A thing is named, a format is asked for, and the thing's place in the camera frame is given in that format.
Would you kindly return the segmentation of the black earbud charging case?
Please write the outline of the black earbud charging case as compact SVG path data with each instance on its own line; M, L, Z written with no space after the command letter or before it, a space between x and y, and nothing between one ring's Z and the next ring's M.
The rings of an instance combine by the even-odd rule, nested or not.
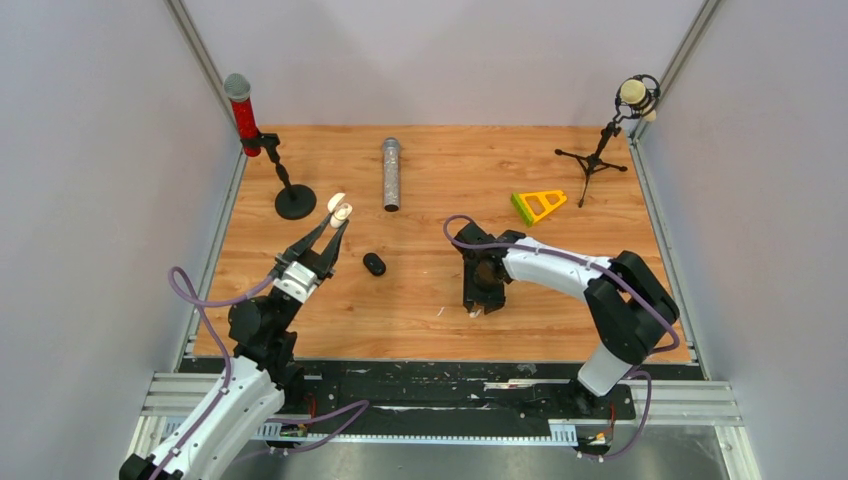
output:
M363 256L363 265L371 275L376 277L384 275L387 271L385 262L375 252L368 252Z

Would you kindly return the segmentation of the white earbud case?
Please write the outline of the white earbud case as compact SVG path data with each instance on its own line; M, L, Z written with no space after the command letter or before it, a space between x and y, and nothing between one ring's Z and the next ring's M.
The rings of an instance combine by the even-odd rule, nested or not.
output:
M338 192L327 203L330 213L330 226L339 229L353 212L353 206L346 201L346 194Z

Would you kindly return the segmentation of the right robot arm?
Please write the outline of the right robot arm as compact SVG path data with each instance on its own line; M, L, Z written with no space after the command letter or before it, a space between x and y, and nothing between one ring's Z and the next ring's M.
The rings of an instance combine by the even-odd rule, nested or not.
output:
M583 255L514 230L494 236L473 220L448 238L463 259L462 304L468 313L502 309L505 288L514 281L547 287L588 307L600 343L570 392L573 408L584 417L607 409L613 387L649 356L680 344L676 301L632 251Z

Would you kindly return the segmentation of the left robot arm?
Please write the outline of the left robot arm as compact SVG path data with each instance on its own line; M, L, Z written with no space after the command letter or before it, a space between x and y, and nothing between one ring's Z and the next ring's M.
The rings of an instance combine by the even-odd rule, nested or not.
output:
M330 279L350 222L326 217L275 258L268 275L231 300L208 301L191 287L176 292L198 313L224 306L236 343L214 385L186 420L146 456L130 455L121 479L218 479L273 414L298 411L306 400L304 370L293 356L289 327Z

